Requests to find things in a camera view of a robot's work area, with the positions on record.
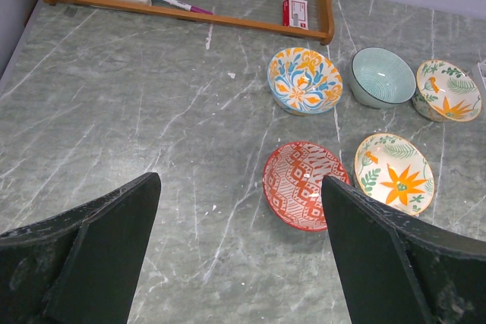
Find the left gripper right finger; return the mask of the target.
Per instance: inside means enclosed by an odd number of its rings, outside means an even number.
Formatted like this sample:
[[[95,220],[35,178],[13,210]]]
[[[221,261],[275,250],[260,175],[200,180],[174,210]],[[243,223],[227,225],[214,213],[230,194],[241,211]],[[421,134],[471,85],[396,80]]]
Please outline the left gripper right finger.
[[[483,323],[485,243],[322,181],[322,204],[353,323]]]

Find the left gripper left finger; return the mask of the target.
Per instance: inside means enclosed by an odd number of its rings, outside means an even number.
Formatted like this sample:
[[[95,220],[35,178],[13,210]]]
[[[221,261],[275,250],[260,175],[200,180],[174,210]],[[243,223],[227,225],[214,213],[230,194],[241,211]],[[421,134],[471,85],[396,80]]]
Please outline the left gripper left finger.
[[[155,172],[1,235],[3,323],[126,323],[161,192]]]

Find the red patterned bowl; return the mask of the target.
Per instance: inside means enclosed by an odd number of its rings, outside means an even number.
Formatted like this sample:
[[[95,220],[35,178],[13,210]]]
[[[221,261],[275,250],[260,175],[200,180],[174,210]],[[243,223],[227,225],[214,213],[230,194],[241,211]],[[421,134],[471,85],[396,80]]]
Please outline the red patterned bowl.
[[[279,146],[268,158],[262,187],[267,204],[287,225],[302,231],[325,231],[321,201],[327,175],[349,184],[341,161],[328,149],[308,141]]]

